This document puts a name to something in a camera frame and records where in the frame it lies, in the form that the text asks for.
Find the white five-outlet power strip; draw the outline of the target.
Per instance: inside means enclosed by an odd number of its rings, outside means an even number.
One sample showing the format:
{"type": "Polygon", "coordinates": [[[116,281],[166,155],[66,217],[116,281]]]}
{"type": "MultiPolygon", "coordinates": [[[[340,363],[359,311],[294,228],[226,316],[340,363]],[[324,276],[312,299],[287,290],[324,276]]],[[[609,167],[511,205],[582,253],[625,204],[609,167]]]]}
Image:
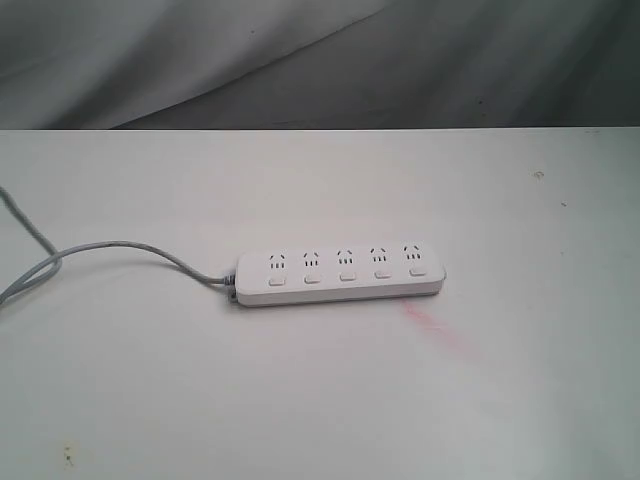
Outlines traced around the white five-outlet power strip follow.
{"type": "Polygon", "coordinates": [[[447,278],[422,241],[305,246],[242,255],[235,294],[245,307],[429,296],[447,278]]]}

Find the grey backdrop cloth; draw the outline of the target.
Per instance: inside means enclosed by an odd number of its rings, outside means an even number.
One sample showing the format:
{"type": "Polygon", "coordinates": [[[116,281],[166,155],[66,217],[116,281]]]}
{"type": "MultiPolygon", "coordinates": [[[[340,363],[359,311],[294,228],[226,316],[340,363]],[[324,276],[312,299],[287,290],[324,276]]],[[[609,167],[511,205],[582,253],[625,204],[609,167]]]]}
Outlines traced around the grey backdrop cloth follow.
{"type": "Polygon", "coordinates": [[[635,1],[5,1],[5,129],[635,126],[635,1]]]}

